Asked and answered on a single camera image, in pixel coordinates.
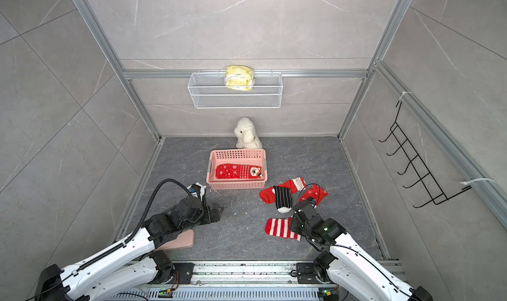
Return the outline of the red white striped sock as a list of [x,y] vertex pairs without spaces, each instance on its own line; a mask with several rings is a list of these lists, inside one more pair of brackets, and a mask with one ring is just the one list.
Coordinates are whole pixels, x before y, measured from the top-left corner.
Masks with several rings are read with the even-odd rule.
[[301,235],[291,231],[291,218],[269,219],[265,226],[265,233],[280,238],[291,238],[300,241]]

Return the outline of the red snowflake bear sock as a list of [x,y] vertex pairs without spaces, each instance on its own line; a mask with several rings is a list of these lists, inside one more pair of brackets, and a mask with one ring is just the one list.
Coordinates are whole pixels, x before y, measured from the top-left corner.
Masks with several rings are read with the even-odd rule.
[[260,166],[221,164],[216,168],[215,178],[219,180],[254,180],[263,178]]

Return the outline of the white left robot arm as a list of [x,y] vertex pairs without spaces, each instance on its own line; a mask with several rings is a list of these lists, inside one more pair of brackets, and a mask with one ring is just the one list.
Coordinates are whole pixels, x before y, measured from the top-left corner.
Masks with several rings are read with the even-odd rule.
[[[148,216],[160,189],[167,183],[180,187],[186,197],[163,213]],[[167,178],[153,190],[134,230],[100,252],[60,268],[44,269],[32,300],[104,300],[133,286],[173,282],[180,274],[162,246],[185,231],[220,221],[224,208],[208,205],[205,187],[191,188]]]

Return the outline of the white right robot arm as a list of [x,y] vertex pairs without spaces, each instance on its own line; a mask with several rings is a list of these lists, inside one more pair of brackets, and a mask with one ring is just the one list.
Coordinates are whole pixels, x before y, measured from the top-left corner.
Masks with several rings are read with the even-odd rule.
[[366,253],[334,219],[323,219],[310,200],[296,204],[290,230],[301,235],[320,254],[314,260],[316,278],[333,282],[358,300],[432,300]]

